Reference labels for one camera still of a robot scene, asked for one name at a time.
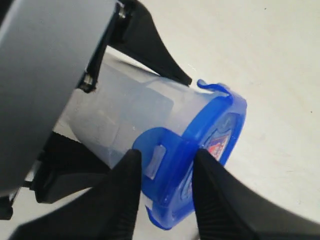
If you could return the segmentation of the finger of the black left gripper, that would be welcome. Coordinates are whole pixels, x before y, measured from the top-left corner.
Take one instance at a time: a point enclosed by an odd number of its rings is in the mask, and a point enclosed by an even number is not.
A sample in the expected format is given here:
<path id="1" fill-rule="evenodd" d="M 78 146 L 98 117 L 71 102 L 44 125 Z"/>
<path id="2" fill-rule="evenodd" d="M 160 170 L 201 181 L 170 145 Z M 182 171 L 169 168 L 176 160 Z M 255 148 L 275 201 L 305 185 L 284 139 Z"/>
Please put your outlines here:
<path id="1" fill-rule="evenodd" d="M 138 0 L 121 0 L 109 45 L 161 77 L 190 86 L 189 77 L 163 43 L 150 11 Z"/>
<path id="2" fill-rule="evenodd" d="M 82 143 L 52 132 L 34 175 L 38 203 L 53 204 L 98 184 L 111 170 Z"/>

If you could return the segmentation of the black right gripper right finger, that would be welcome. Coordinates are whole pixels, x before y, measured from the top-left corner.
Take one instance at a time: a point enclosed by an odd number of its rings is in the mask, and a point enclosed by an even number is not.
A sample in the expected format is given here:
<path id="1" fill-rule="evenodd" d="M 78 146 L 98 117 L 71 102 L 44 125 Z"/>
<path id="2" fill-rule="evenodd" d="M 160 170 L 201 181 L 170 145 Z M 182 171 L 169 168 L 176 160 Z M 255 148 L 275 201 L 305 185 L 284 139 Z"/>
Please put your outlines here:
<path id="1" fill-rule="evenodd" d="M 207 150 L 193 160 L 192 198 L 202 240 L 318 240 L 320 225 L 258 195 Z"/>

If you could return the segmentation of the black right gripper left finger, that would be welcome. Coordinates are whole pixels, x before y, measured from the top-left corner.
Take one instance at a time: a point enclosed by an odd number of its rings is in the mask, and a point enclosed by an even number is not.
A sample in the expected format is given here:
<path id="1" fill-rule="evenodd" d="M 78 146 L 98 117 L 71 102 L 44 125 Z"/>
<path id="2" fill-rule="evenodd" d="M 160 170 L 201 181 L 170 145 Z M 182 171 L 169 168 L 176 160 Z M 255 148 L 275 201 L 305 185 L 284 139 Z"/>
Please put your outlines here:
<path id="1" fill-rule="evenodd" d="M 142 155 L 128 150 L 107 176 L 74 201 L 20 225 L 11 240 L 131 240 L 140 203 Z"/>

